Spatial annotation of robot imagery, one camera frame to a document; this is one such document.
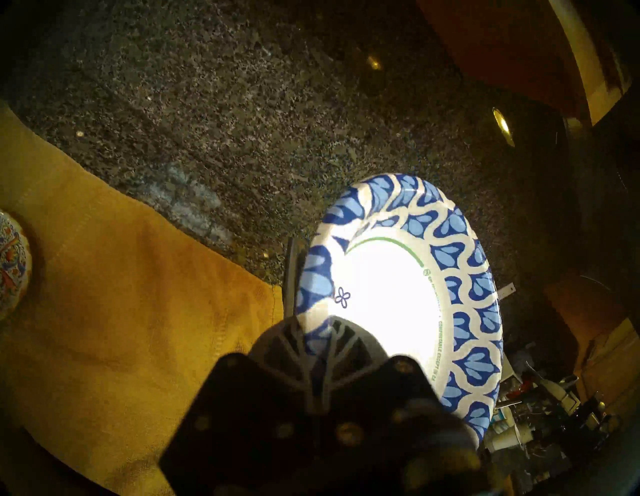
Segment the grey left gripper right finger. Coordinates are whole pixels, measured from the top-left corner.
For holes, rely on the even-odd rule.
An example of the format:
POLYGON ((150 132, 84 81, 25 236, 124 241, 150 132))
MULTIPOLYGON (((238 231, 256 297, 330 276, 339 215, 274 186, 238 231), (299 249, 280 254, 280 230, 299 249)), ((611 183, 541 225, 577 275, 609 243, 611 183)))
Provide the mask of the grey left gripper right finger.
POLYGON ((370 333, 334 320, 322 417, 328 480, 480 480, 466 425, 418 363, 389 357, 370 333))

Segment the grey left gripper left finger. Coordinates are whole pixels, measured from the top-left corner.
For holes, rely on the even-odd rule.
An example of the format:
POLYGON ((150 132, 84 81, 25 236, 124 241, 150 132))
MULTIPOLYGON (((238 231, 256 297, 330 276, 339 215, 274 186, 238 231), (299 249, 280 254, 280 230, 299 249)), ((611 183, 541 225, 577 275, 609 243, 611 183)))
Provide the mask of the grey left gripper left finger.
POLYGON ((303 350, 283 320, 216 362, 159 461, 173 492, 261 492, 317 461, 303 350))

